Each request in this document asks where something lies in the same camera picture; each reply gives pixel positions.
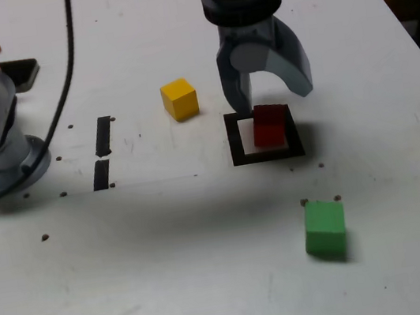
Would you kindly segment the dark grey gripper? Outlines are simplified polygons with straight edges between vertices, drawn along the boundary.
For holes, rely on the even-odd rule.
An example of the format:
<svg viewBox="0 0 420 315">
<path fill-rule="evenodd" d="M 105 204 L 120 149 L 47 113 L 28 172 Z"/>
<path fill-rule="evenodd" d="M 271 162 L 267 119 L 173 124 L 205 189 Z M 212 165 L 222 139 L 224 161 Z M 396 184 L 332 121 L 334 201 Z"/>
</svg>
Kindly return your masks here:
<svg viewBox="0 0 420 315">
<path fill-rule="evenodd" d="M 278 18 L 269 17 L 245 27 L 218 27 L 216 56 L 220 83 L 230 107 L 240 115 L 252 111 L 250 74 L 276 75 L 290 92 L 306 97 L 313 82 L 304 47 L 295 33 Z M 224 45 L 227 40 L 235 40 Z"/>
</svg>

